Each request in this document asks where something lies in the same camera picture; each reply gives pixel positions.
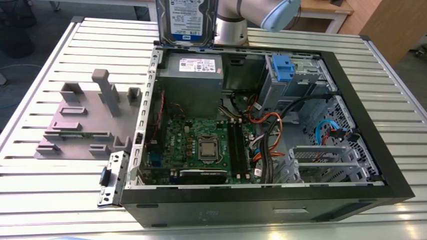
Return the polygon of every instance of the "blue drive bay latch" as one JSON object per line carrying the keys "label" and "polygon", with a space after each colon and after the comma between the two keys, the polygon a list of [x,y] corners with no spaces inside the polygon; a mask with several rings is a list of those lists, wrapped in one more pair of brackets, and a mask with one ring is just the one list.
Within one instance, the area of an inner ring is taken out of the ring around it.
{"label": "blue drive bay latch", "polygon": [[272,66],[277,74],[277,82],[289,82],[294,75],[294,65],[288,56],[272,55]]}

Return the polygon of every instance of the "black case frame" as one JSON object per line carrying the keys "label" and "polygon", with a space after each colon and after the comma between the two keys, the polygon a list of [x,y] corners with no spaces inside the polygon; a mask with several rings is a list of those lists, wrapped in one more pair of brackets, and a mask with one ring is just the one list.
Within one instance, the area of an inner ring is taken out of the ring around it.
{"label": "black case frame", "polygon": [[221,47],[230,47],[242,53],[246,50],[272,50],[320,55],[385,185],[124,189],[120,204],[137,222],[144,227],[169,227],[338,221],[376,206],[392,205],[412,198],[411,187],[334,54],[249,46],[216,45],[214,49]]}

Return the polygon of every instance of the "cpu socket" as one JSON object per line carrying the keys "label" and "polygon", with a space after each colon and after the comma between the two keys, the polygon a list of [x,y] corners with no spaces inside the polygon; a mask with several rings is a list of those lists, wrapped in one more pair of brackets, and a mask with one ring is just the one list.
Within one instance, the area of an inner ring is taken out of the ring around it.
{"label": "cpu socket", "polygon": [[212,164],[218,160],[218,139],[216,136],[200,136],[198,144],[198,160],[204,164]]}

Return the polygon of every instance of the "hard drive label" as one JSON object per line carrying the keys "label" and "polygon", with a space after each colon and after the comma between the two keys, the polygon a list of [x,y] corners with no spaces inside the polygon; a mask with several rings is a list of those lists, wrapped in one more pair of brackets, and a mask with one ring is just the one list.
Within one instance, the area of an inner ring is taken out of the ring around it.
{"label": "hard drive label", "polygon": [[204,0],[170,0],[170,33],[181,35],[181,40],[190,41],[202,34],[204,15],[198,6]]}

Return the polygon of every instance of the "motherboard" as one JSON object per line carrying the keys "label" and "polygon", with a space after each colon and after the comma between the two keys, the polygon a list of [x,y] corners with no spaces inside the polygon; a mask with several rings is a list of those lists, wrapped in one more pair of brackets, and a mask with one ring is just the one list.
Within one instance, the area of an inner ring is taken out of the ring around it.
{"label": "motherboard", "polygon": [[249,123],[226,120],[170,119],[161,151],[148,153],[150,167],[141,169],[144,183],[252,183],[249,151],[253,139]]}

